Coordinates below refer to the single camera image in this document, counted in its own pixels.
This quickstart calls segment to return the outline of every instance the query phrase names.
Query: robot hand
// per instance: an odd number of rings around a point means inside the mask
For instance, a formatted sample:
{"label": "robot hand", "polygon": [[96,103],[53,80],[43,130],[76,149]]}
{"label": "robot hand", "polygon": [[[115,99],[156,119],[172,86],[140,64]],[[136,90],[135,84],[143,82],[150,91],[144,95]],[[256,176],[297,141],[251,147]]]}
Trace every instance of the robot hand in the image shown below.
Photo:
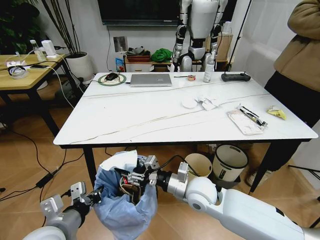
{"label": "robot hand", "polygon": [[46,217],[46,226],[29,233],[23,240],[75,240],[78,228],[85,222],[91,208],[101,202],[103,186],[86,194],[85,182],[77,182],[66,195],[71,196],[72,205],[62,211],[64,203],[56,194],[40,203]]}

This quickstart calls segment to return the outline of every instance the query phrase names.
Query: white bottle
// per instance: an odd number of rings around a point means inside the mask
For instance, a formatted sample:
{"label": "white bottle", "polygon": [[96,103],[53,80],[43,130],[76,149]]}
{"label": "white bottle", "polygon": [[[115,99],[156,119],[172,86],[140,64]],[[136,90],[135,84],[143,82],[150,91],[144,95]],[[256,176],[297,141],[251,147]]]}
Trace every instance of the white bottle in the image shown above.
{"label": "white bottle", "polygon": [[211,55],[208,59],[208,62],[206,63],[205,66],[205,71],[204,71],[204,78],[203,81],[205,83],[209,83],[211,80],[212,72],[215,70],[215,58],[214,55]]}
{"label": "white bottle", "polygon": [[43,52],[40,51],[36,40],[30,40],[30,43],[32,44],[34,54],[36,55],[38,61],[39,61],[39,62],[46,61],[46,57],[45,57],[45,55],[43,54]]}

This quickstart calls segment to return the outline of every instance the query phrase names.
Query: silver laptop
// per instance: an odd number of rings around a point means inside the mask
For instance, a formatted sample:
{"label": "silver laptop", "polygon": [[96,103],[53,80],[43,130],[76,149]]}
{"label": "silver laptop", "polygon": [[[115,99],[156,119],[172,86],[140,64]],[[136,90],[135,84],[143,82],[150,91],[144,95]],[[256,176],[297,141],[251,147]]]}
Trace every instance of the silver laptop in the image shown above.
{"label": "silver laptop", "polygon": [[170,87],[169,74],[132,74],[131,87]]}

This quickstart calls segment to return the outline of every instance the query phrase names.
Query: black television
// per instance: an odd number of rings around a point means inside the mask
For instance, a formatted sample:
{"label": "black television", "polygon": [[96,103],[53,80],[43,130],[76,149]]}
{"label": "black television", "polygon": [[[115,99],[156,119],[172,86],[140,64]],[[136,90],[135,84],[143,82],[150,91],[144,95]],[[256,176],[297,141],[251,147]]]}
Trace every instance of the black television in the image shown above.
{"label": "black television", "polygon": [[178,0],[98,0],[108,26],[177,26]]}

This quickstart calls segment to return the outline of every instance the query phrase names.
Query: remote control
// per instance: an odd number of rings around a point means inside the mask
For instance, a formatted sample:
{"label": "remote control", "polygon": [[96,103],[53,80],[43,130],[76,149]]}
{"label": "remote control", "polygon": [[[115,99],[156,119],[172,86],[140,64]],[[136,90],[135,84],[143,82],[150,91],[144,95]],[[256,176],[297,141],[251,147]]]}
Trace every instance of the remote control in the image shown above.
{"label": "remote control", "polygon": [[240,74],[226,74],[223,73],[221,75],[221,79],[224,82],[228,82],[228,81],[244,81],[244,82],[248,82],[251,77],[245,73],[240,73]]}

